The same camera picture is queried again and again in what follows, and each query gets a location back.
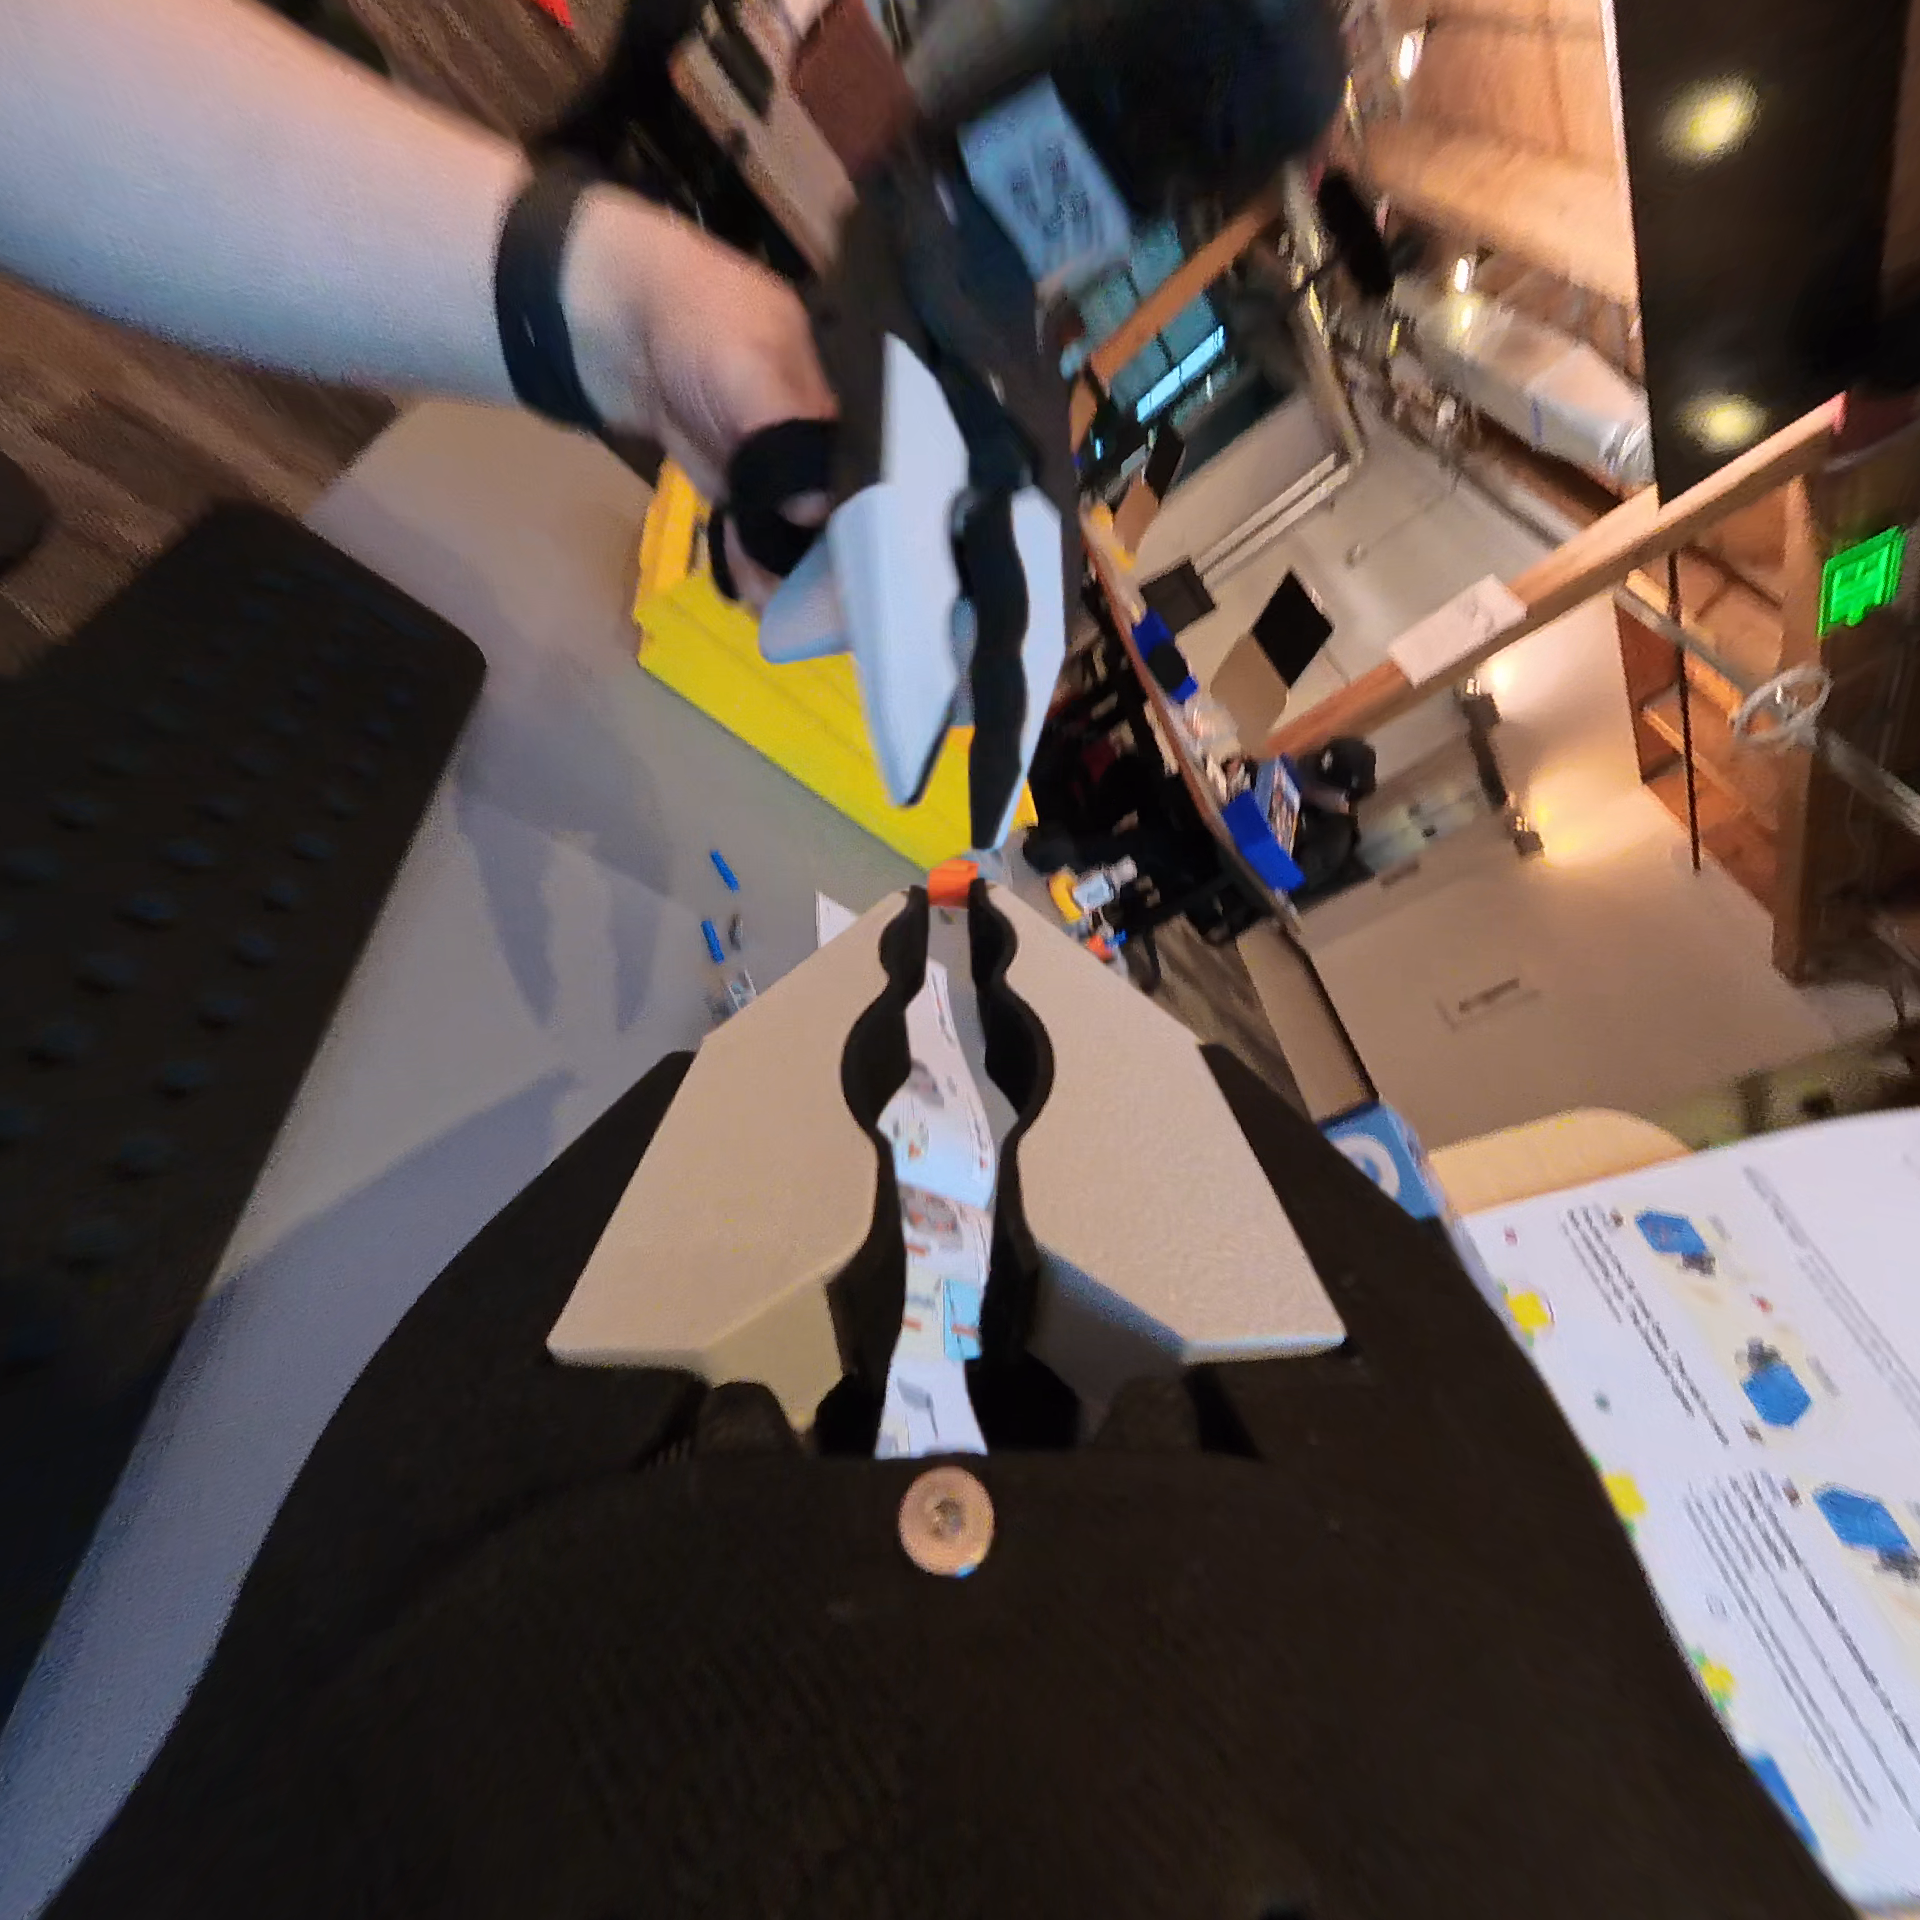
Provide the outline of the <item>person's left hand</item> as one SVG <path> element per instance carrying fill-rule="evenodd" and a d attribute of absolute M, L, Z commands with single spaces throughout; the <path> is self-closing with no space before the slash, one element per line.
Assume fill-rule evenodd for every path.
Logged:
<path fill-rule="evenodd" d="M 592 185 L 575 209 L 562 315 L 609 433 L 657 444 L 711 509 L 737 444 L 836 420 L 796 289 L 619 185 Z"/>

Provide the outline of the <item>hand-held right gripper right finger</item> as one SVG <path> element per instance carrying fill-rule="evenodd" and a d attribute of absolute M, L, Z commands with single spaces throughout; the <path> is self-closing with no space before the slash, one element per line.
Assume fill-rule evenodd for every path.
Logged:
<path fill-rule="evenodd" d="M 1224 1370 L 1326 1357 L 1345 1323 L 1212 1053 L 991 878 L 969 969 L 1008 1120 L 969 1363 L 985 1450 L 1257 1453 Z"/>

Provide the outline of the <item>grey desk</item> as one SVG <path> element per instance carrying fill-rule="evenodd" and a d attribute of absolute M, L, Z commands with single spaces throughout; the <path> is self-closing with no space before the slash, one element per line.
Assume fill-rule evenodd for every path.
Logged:
<path fill-rule="evenodd" d="M 487 689 L 5 1756 L 5 1913 L 1711 1913 L 1777 1843 L 1433 1226 L 1224 1046 L 1333 1357 L 912 1470 L 544 1357 L 668 1120 L 727 848 L 888 893 L 633 661 L 638 480 L 425 407 L 322 532 Z"/>

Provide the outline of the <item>yellow plastic bin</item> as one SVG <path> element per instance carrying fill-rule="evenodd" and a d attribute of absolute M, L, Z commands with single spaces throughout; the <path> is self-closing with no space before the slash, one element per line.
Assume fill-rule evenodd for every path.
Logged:
<path fill-rule="evenodd" d="M 773 761 L 912 868 L 927 872 L 971 853 L 971 723 L 946 736 L 919 805 L 888 805 L 849 650 L 765 658 L 761 638 L 770 638 L 770 624 L 720 595 L 706 532 L 706 501 L 677 462 L 663 462 L 638 540 L 633 628 L 640 673 L 677 689 L 694 711 Z M 1012 827 L 1029 822 L 1037 799 L 1027 783 Z"/>

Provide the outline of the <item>blue storage bin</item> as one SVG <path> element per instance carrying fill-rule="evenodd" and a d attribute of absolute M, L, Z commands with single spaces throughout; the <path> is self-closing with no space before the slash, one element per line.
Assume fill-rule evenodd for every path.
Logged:
<path fill-rule="evenodd" d="M 1269 822 L 1269 807 L 1247 785 L 1231 805 L 1220 805 L 1224 836 L 1242 868 L 1279 898 L 1301 893 L 1305 872 Z"/>

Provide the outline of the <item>black wristband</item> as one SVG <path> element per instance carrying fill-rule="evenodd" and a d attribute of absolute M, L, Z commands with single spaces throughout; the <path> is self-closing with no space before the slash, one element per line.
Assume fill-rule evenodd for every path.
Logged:
<path fill-rule="evenodd" d="M 513 397 L 540 420 L 604 438 L 562 310 L 562 257 L 586 185 L 592 175 L 569 159 L 531 168 L 500 220 L 492 303 Z"/>

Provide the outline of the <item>wooden beam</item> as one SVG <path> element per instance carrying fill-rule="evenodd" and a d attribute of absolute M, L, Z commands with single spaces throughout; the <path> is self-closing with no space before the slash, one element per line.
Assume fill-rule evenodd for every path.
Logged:
<path fill-rule="evenodd" d="M 1399 650 L 1389 650 L 1389 658 L 1367 667 L 1357 679 L 1341 686 L 1301 717 L 1279 720 L 1261 750 L 1305 754 L 1337 736 L 1373 736 L 1408 717 L 1417 704 L 1467 679 L 1509 646 L 1535 638 L 1562 616 L 1590 606 L 1594 595 L 1614 594 L 1647 563 L 1696 545 L 1704 532 L 1827 462 L 1844 410 L 1844 394 L 1820 402 L 1811 416 L 1783 425 L 1777 433 L 1771 433 L 1767 444 L 1734 457 L 1727 470 L 1673 501 L 1658 501 L 1658 490 L 1638 490 L 1632 501 L 1584 524 L 1573 540 L 1558 545 L 1545 563 L 1509 580 L 1504 594 L 1516 600 L 1516 608 L 1485 638 L 1479 638 L 1471 646 L 1447 642 L 1440 658 L 1425 667 L 1403 667 Z"/>

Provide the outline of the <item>white printed instruction sheet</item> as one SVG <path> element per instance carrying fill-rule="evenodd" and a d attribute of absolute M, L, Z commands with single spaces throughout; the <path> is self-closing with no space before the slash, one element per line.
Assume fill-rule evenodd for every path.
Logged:
<path fill-rule="evenodd" d="M 1720 1731 L 1861 1910 L 1920 1892 L 1920 1120 L 1456 1226 Z"/>

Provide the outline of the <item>blue toy building set box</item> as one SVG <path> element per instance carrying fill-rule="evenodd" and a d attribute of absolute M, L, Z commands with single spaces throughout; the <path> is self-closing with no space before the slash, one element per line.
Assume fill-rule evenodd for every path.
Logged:
<path fill-rule="evenodd" d="M 1419 1138 L 1394 1107 L 1348 1107 L 1324 1120 L 1316 1133 L 1408 1216 L 1440 1221 L 1452 1211 Z"/>

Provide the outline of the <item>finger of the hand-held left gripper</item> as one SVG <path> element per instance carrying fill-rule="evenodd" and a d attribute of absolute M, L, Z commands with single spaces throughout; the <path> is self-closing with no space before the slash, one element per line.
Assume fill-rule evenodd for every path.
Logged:
<path fill-rule="evenodd" d="M 971 606 L 969 836 L 971 848 L 1000 848 L 1064 661 L 1064 545 L 1051 501 L 1037 485 L 982 490 L 961 515 L 961 582 Z"/>
<path fill-rule="evenodd" d="M 941 382 L 878 334 L 875 480 L 828 521 L 839 638 L 888 805 L 919 805 L 955 723 L 971 720 L 976 616 L 961 582 L 971 457 Z"/>

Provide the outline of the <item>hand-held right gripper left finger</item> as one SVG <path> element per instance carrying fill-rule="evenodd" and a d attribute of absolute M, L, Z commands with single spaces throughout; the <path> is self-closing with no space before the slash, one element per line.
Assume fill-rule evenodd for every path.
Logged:
<path fill-rule="evenodd" d="M 844 1374 L 828 1281 L 875 1221 L 878 1157 L 844 1091 L 844 1046 L 888 992 L 888 929 L 926 929 L 926 890 L 878 898 L 697 1044 L 550 1328 L 550 1357 L 755 1378 L 791 1424 L 812 1424 Z"/>

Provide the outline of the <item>green exit sign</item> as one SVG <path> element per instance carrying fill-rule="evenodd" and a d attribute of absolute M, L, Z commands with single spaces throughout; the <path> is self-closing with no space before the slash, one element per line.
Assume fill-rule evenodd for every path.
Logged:
<path fill-rule="evenodd" d="M 1820 638 L 1858 628 L 1896 600 L 1907 580 L 1907 524 L 1883 524 L 1874 535 L 1841 545 L 1820 574 Z"/>

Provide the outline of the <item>person's left forearm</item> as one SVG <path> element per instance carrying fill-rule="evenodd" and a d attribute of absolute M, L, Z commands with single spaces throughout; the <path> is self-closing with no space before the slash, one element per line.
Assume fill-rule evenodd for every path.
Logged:
<path fill-rule="evenodd" d="M 513 402 L 492 275 L 520 183 L 261 2 L 0 7 L 5 275 L 176 346 Z"/>

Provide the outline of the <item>open white instruction booklet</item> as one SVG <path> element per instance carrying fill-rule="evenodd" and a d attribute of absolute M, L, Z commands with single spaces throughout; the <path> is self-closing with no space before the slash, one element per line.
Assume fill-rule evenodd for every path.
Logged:
<path fill-rule="evenodd" d="M 867 1235 L 828 1281 L 839 1378 L 812 1412 L 818 1453 L 985 1450 L 969 1368 L 985 1341 L 996 1138 L 961 1044 L 946 969 L 927 955 L 927 898 L 844 924 L 824 955 L 875 931 L 878 992 L 860 1008 L 839 1091 L 875 1174 Z"/>

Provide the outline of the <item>black glossy panel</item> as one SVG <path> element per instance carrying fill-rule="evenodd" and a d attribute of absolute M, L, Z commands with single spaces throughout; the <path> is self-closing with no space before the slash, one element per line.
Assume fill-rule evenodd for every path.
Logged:
<path fill-rule="evenodd" d="M 1909 2 L 1608 12 L 1654 485 L 1673 501 L 1866 365 Z"/>

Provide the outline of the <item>white paper sign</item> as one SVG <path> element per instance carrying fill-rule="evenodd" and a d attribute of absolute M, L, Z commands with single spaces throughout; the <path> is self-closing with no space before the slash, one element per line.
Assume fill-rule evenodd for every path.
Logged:
<path fill-rule="evenodd" d="M 1452 600 L 1417 618 L 1385 658 L 1408 686 L 1452 686 L 1471 655 L 1528 618 L 1528 600 L 1494 574 L 1471 580 Z"/>

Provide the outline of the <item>white wrapped duct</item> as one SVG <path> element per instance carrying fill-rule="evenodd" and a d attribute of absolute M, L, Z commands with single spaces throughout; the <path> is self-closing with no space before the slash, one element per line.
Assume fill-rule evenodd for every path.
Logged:
<path fill-rule="evenodd" d="M 1403 275 L 1389 300 L 1437 394 L 1614 490 L 1654 480 L 1647 389 L 1594 346 L 1433 275 Z"/>

